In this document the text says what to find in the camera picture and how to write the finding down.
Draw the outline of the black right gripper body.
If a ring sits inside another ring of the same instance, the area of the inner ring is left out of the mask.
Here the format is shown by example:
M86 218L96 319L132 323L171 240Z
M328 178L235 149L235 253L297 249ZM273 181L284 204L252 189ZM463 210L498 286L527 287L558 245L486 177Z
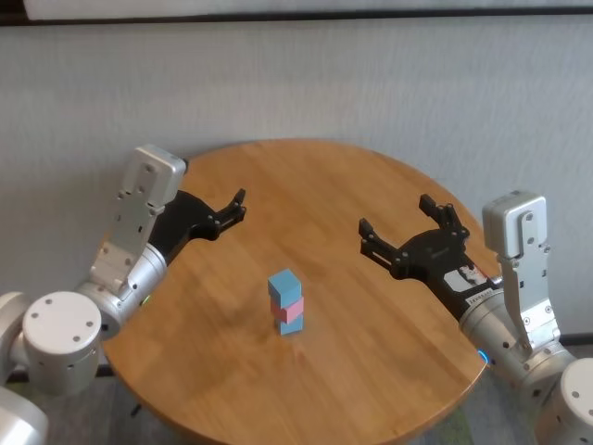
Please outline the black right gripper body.
M468 237L466 229L433 229L414 236L394 256L392 276L423 283L460 320L472 304L498 289L466 254Z

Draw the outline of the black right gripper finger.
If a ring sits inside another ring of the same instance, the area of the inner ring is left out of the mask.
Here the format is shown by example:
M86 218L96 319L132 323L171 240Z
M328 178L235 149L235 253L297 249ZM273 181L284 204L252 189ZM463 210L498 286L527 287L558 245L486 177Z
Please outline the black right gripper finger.
M419 209L431 218L441 230L458 237L462 241L469 237L469 230L462 225L452 204L437 205L429 195L422 194L419 200Z
M402 257L398 248L384 241L365 219L359 221L360 253L389 271L393 278L403 278Z

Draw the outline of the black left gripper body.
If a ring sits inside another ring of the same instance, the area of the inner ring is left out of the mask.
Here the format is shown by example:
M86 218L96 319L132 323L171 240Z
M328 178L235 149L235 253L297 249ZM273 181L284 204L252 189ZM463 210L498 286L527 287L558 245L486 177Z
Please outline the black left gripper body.
M157 217L149 244L170 265L190 241L214 241L220 233L215 211L200 198L179 191Z

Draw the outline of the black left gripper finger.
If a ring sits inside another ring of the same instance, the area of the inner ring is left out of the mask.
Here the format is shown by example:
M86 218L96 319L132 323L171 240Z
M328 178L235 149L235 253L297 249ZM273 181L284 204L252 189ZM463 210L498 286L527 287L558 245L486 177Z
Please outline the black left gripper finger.
M210 241L218 239L223 232L244 220L246 215L245 197L246 190L240 188L226 207L208 216L211 228Z

